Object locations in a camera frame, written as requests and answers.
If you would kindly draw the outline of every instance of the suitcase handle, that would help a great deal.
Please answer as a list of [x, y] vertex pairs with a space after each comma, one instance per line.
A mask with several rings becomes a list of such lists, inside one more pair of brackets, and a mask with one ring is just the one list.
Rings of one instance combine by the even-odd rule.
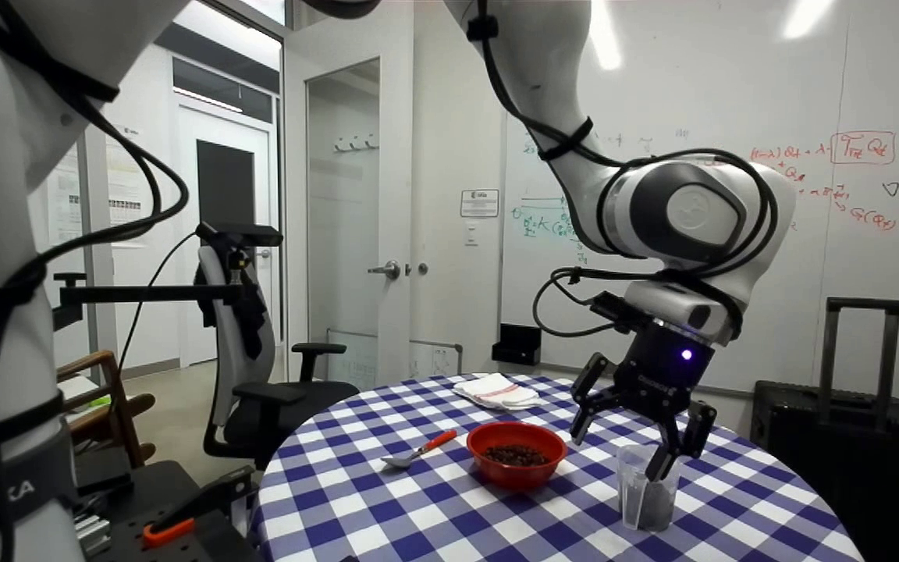
[[861, 297], [826, 297], [823, 319], [823, 357], [822, 357], [822, 418], [831, 417], [833, 393], [833, 348], [836, 326], [844, 308], [885, 308], [885, 357], [880, 357], [880, 380], [876, 380], [876, 429], [887, 421], [890, 397], [892, 397], [892, 366], [895, 366], [895, 341], [899, 341], [899, 300], [861, 300]]

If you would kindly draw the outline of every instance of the table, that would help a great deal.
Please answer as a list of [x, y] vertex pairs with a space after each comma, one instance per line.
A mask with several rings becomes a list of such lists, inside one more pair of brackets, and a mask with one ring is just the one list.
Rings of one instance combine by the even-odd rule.
[[[520, 377], [540, 403], [486, 413], [452, 393], [459, 374], [364, 392], [309, 418], [266, 470], [260, 530], [273, 559], [859, 559], [826, 503], [770, 454], [715, 429], [703, 458], [677, 463], [677, 520], [666, 533], [622, 526], [615, 455], [655, 444], [636, 417], [605, 413], [535, 498], [473, 478], [466, 434], [495, 418], [546, 424], [568, 442], [568, 380]], [[459, 436], [387, 475], [439, 429]]]

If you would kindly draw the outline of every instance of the black suitcase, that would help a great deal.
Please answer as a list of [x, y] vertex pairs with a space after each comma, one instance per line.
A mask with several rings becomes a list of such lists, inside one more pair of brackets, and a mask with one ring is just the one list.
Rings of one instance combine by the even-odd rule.
[[[833, 392], [840, 308], [885, 308], [876, 397]], [[899, 562], [899, 300], [826, 300], [822, 389], [756, 383], [754, 442], [808, 480], [870, 562]]]

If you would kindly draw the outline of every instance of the red bowl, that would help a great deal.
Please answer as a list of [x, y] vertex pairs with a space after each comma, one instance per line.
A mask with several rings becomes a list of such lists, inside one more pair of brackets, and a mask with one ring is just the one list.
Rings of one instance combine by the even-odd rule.
[[489, 421], [475, 429], [468, 434], [468, 449], [479, 478], [513, 493], [545, 486], [568, 454], [558, 434], [522, 421]]

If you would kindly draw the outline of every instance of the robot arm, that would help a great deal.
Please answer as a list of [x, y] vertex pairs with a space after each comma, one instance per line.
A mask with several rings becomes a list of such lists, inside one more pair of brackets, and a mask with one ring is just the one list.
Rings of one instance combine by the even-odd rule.
[[446, 0], [475, 42], [502, 108], [527, 124], [558, 177], [576, 230], [595, 254], [660, 259], [666, 271], [603, 295], [594, 313], [633, 332], [624, 364], [594, 357], [573, 389], [576, 442], [603, 408], [633, 408], [663, 432], [645, 475], [698, 455], [715, 408], [693, 403], [711, 343], [730, 343], [756, 280], [790, 230], [796, 190], [770, 168], [725, 150], [681, 150], [615, 162], [595, 154], [577, 110], [577, 64], [591, 0]]

